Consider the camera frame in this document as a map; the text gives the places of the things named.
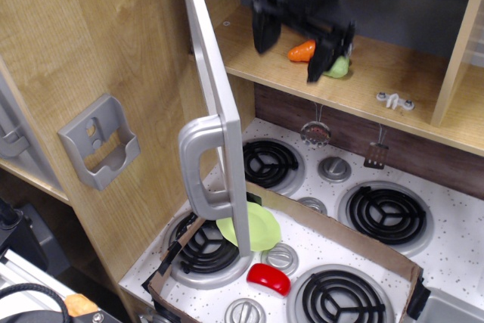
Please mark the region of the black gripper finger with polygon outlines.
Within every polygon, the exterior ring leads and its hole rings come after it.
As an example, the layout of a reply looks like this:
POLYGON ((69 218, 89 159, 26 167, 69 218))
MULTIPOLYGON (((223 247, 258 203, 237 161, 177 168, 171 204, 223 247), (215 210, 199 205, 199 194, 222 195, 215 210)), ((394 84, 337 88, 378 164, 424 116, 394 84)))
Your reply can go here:
POLYGON ((279 39, 281 21, 278 17, 253 10, 253 43, 259 54, 269 50, 279 39))
POLYGON ((334 64, 339 56, 350 57, 353 49, 352 36, 329 34, 316 39, 315 53, 308 65, 307 82, 317 82, 323 72, 334 64))

